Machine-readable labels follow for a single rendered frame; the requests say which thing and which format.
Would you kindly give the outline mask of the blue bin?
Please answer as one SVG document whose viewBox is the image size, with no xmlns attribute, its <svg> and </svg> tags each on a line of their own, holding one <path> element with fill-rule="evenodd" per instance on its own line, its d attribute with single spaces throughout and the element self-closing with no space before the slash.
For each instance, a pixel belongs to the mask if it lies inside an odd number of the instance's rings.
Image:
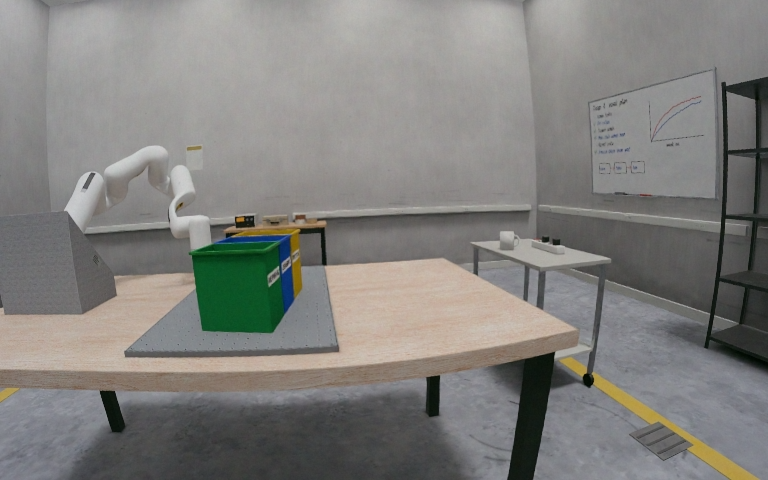
<svg viewBox="0 0 768 480">
<path fill-rule="evenodd" d="M 213 244 L 280 241 L 281 244 L 278 245 L 280 275 L 281 275 L 282 296 L 283 296 L 283 302 L 284 302 L 284 314 L 286 314 L 286 312 L 288 311 L 288 309 L 290 308 L 291 304 L 294 301 L 290 237 L 292 237 L 292 234 L 229 237 L 221 241 L 215 242 Z"/>
</svg>

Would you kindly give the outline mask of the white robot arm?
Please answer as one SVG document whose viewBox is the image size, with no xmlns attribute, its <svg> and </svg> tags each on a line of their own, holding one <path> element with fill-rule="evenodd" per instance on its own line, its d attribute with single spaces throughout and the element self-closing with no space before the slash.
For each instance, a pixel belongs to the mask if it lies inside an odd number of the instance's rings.
<svg viewBox="0 0 768 480">
<path fill-rule="evenodd" d="M 128 194 L 129 181 L 140 175 L 148 166 L 149 184 L 165 195 L 175 198 L 168 210 L 168 220 L 173 236 L 175 238 L 190 237 L 191 251 L 210 245 L 208 217 L 176 216 L 176 212 L 195 200 L 196 193 L 188 169 L 182 165 L 176 166 L 169 178 L 167 177 L 168 165 L 169 156 L 166 149 L 160 146 L 148 146 L 107 167 L 104 171 L 104 180 L 97 172 L 85 173 L 79 179 L 64 211 L 68 211 L 84 234 L 92 216 L 99 215 L 122 202 Z"/>
</svg>

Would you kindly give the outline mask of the green bin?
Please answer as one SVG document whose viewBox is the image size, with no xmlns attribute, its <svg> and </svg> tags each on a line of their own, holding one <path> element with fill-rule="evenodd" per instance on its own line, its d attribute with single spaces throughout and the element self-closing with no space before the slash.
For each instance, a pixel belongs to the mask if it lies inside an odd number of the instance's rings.
<svg viewBox="0 0 768 480">
<path fill-rule="evenodd" d="M 275 331 L 284 317 L 279 244 L 217 243 L 189 252 L 202 331 Z"/>
</svg>

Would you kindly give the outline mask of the yellow open bin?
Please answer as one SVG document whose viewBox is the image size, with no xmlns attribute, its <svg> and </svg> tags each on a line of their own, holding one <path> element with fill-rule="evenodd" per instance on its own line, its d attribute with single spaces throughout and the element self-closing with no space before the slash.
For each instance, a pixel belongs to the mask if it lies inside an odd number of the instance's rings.
<svg viewBox="0 0 768 480">
<path fill-rule="evenodd" d="M 252 236 L 252 235 L 265 236 L 265 235 L 277 235 L 277 234 L 282 234 L 282 235 L 292 234 L 292 237 L 290 238 L 290 247 L 291 247 L 291 261 L 292 261 L 293 289 L 294 289 L 294 299 L 295 299 L 302 289 L 299 232 L 300 232 L 300 229 L 248 231 L 248 232 L 234 235 L 232 237 Z"/>
</svg>

